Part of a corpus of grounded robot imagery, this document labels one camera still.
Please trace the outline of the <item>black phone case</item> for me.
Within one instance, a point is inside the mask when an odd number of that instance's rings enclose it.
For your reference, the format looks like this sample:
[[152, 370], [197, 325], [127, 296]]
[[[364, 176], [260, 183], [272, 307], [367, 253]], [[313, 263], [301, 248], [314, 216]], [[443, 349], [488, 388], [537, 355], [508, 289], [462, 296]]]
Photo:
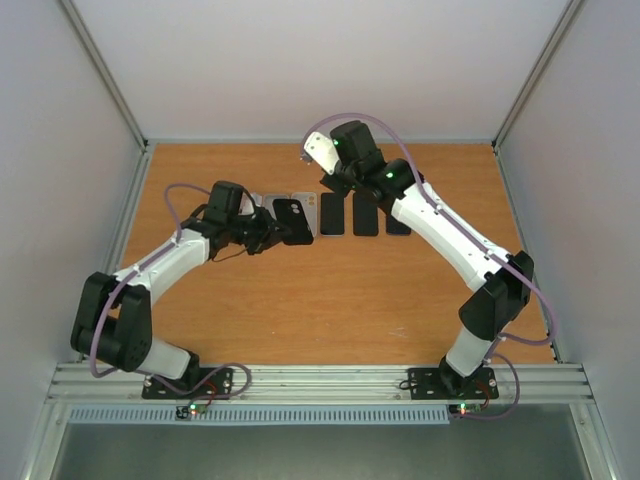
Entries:
[[275, 199], [273, 210], [279, 223], [286, 227], [282, 241], [287, 246], [306, 246], [314, 241], [303, 206], [296, 199]]

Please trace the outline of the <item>black smartphone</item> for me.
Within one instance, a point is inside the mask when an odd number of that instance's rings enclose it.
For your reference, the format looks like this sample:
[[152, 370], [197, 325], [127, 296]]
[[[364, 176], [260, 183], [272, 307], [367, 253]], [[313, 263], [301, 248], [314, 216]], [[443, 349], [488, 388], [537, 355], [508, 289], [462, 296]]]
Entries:
[[320, 196], [320, 233], [323, 236], [341, 236], [345, 233], [344, 198], [336, 193]]

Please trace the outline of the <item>white phone case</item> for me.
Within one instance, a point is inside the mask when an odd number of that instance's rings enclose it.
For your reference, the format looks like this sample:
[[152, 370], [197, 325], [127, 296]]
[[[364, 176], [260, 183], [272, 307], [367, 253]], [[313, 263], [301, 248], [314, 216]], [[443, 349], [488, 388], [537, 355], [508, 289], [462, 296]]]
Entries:
[[275, 217], [275, 209], [274, 202], [276, 200], [284, 200], [288, 199], [289, 196], [287, 194], [266, 194], [263, 198], [263, 206], [270, 212], [270, 214]]
[[311, 234], [316, 237], [318, 230], [317, 195], [314, 192], [295, 192], [291, 198], [301, 203]]

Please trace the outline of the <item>phone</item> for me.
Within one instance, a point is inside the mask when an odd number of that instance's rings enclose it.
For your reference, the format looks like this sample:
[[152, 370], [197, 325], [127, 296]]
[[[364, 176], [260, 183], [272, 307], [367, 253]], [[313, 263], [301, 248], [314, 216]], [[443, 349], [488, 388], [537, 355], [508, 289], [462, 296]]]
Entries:
[[376, 206], [364, 196], [355, 193], [352, 199], [353, 234], [374, 237], [379, 233]]
[[411, 228], [393, 216], [387, 215], [385, 218], [385, 232], [388, 235], [409, 236], [411, 234]]

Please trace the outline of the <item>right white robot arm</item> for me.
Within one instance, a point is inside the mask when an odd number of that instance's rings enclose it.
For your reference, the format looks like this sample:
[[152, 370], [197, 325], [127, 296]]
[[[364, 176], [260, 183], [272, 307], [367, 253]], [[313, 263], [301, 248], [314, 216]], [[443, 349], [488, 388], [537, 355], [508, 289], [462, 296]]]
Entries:
[[438, 370], [448, 395], [467, 394], [498, 336], [529, 303], [533, 259], [523, 251], [510, 254], [471, 227], [409, 160], [386, 160], [361, 121], [328, 135], [313, 132], [303, 149], [323, 170], [324, 186], [374, 203], [424, 239], [463, 279], [471, 296], [458, 311], [462, 327]]

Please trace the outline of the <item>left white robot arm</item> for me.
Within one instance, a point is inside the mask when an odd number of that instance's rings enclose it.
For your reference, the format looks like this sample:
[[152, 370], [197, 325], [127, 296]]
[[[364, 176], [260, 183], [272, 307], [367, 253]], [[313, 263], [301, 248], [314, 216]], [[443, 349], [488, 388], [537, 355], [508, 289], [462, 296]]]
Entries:
[[229, 245], [256, 255], [293, 233], [237, 183], [218, 181], [206, 193], [207, 201], [185, 219], [176, 218], [169, 239], [150, 254], [115, 273], [95, 272], [85, 280], [70, 345], [88, 357], [94, 377], [135, 372], [179, 398], [199, 391], [204, 379], [198, 356], [155, 337], [153, 306]]

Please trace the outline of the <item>left circuit board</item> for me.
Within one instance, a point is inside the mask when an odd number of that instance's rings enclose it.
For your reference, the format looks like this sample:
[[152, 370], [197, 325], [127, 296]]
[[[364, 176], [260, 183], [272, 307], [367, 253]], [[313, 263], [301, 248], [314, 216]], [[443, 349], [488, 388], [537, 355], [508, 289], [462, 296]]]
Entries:
[[208, 410], [206, 404], [195, 404], [177, 406], [175, 409], [175, 419], [180, 421], [186, 421], [193, 419], [194, 417], [203, 415]]

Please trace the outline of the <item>circuit board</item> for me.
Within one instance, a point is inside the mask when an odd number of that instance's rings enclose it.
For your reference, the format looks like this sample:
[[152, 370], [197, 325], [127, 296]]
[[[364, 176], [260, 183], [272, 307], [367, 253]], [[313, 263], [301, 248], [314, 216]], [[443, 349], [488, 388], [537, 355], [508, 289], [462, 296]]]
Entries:
[[203, 415], [208, 410], [206, 404], [195, 404], [177, 406], [175, 409], [175, 419], [180, 421], [186, 421], [193, 419], [194, 417]]
[[454, 416], [465, 416], [478, 414], [489, 406], [489, 401], [486, 400], [483, 403], [469, 403], [469, 402], [460, 402], [458, 404], [450, 405], [449, 412]]

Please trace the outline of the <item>right circuit board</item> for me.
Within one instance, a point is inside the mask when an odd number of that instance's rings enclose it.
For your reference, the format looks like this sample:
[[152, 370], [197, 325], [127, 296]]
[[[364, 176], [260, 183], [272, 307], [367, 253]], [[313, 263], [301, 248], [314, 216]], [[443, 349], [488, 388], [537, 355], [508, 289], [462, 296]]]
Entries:
[[454, 416], [465, 416], [478, 414], [489, 406], [489, 401], [486, 400], [483, 403], [469, 403], [469, 402], [460, 402], [458, 404], [450, 405], [449, 412]]

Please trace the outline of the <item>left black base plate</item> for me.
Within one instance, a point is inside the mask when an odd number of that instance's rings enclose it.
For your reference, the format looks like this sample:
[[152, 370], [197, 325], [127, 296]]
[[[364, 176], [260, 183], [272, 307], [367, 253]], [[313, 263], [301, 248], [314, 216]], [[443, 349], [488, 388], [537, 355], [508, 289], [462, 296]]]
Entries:
[[177, 380], [152, 377], [142, 388], [141, 397], [145, 400], [189, 400], [211, 395], [228, 398], [235, 386], [232, 367], [201, 367], [191, 379], [187, 379], [187, 374]]

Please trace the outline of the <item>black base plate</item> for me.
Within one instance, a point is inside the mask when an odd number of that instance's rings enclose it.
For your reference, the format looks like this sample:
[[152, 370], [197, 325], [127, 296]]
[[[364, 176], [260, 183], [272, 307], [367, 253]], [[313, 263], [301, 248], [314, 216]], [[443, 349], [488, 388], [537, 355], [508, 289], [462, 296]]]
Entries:
[[447, 389], [437, 367], [409, 368], [405, 385], [412, 400], [484, 401], [500, 396], [495, 373], [488, 367], [480, 367], [457, 393]]
[[232, 367], [201, 367], [191, 379], [187, 379], [187, 374], [177, 380], [152, 377], [142, 388], [141, 397], [145, 400], [189, 400], [211, 395], [228, 398], [235, 386]]

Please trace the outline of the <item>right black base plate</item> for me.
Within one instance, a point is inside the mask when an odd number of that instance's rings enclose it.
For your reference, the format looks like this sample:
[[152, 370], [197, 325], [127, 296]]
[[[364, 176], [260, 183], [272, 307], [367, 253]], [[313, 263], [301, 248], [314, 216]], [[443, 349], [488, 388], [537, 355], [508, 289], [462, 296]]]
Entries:
[[457, 393], [447, 389], [437, 367], [409, 368], [405, 385], [412, 400], [484, 401], [500, 396], [495, 373], [488, 367], [480, 367]]

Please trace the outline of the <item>aluminium front rail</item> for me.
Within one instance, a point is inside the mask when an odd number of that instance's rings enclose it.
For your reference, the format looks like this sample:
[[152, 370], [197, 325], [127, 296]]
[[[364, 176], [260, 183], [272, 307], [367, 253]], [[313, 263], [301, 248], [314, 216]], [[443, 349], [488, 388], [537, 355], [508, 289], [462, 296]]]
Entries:
[[[248, 390], [231, 399], [236, 404], [408, 404], [411, 392], [399, 384], [408, 377], [406, 365], [251, 365]], [[520, 394], [522, 404], [595, 402], [584, 369], [576, 364], [493, 367], [499, 397], [493, 406], [508, 404]], [[68, 403], [141, 403], [144, 377], [118, 372], [97, 379], [80, 363], [60, 364], [46, 399]]]

